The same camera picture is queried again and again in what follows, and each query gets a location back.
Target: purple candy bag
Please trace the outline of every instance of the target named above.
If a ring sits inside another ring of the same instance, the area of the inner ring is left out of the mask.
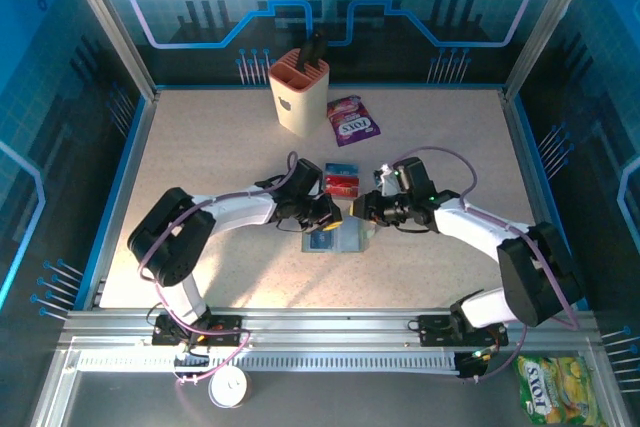
[[[380,127],[357,95],[329,102],[327,117],[331,121],[339,147],[380,135]]]

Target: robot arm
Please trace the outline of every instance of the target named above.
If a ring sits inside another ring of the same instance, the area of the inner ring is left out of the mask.
[[[522,232],[536,242],[569,303],[583,297],[577,266],[557,229],[510,222],[478,209],[452,191],[438,192],[416,157],[384,165],[376,172],[379,190],[357,198],[352,215],[389,227],[407,220],[434,233],[455,237],[495,260],[503,287],[479,292],[451,306],[451,326],[459,337],[493,324],[520,321],[535,327],[562,310]]]
[[[186,210],[208,204],[184,219],[159,246],[145,267],[153,274],[174,314],[184,323],[208,327],[209,309],[192,271],[211,235],[245,225],[263,225],[294,218],[303,232],[330,230],[341,221],[339,208],[320,189],[322,171],[299,159],[288,176],[256,182],[240,192],[190,196],[169,189],[136,227],[128,240],[139,262]]]

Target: white label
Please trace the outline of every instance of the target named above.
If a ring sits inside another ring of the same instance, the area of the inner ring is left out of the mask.
[[[359,130],[365,130],[371,127],[371,121],[367,117],[360,117],[338,127],[340,135],[350,135]]]
[[[551,413],[551,399],[549,399],[547,387],[544,385],[542,368],[535,362],[527,361],[524,363],[524,370],[529,381],[533,410],[540,415],[549,415]]]

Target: beige table surface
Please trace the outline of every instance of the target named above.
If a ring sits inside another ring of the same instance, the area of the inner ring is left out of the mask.
[[[137,278],[126,240],[165,190],[233,192],[285,173],[290,150],[321,168],[327,161],[358,164],[361,191],[368,191],[373,170],[404,151],[449,147],[478,170],[470,202],[533,221],[496,91],[332,88],[329,99],[351,94],[362,97],[382,134],[339,148],[328,121],[308,139],[280,126],[268,90],[162,92],[100,306],[157,302]],[[460,192],[471,180],[446,154],[422,159],[439,190]],[[273,225],[226,232],[209,240],[194,276],[208,304],[219,307],[441,307],[500,285],[491,259],[443,235],[384,229],[361,254],[305,254],[300,246],[300,234]]]

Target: yellow candy bag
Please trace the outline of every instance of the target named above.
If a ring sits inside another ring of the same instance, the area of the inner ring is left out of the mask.
[[[520,404],[533,424],[606,427],[582,358],[521,355],[514,365]]]

